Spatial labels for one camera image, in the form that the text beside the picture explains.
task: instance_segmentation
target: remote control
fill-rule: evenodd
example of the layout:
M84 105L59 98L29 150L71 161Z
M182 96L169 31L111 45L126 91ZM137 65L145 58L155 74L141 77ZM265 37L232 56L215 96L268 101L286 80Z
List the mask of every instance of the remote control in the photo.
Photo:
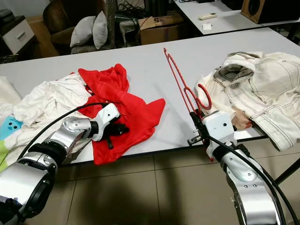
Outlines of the remote control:
M210 13L210 14L205 14L205 15L200 15L199 19L200 20L207 20L211 18L216 18L218 15L216 13Z

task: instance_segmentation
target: cardboard box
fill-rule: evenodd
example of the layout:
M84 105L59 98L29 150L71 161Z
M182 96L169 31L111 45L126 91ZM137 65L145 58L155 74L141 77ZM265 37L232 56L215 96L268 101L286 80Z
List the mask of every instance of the cardboard box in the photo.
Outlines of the cardboard box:
M142 45L188 38L188 25L180 14L139 20Z

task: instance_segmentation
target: drawer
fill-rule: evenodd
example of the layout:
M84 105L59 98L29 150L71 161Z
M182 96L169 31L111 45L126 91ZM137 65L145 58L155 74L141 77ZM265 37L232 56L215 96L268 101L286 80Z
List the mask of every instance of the drawer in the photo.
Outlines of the drawer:
M13 54L16 54L34 36L29 24L23 20L2 38Z

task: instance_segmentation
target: gray wall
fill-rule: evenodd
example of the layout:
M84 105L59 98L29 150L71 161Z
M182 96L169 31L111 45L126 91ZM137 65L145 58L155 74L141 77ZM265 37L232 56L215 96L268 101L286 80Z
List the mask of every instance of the gray wall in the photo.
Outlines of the gray wall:
M0 0L0 9L8 8L15 16L26 17L42 15L49 0Z

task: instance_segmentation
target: gray pillow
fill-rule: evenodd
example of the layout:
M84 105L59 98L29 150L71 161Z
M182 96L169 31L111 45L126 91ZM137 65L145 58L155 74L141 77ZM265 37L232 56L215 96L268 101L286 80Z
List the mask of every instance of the gray pillow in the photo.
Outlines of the gray pillow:
M84 45L92 36L92 28L95 21L95 16L87 16L81 19L75 26L71 37L70 47Z
M93 26L93 40L95 47L100 49L107 40L107 20L106 16L101 11L97 16Z

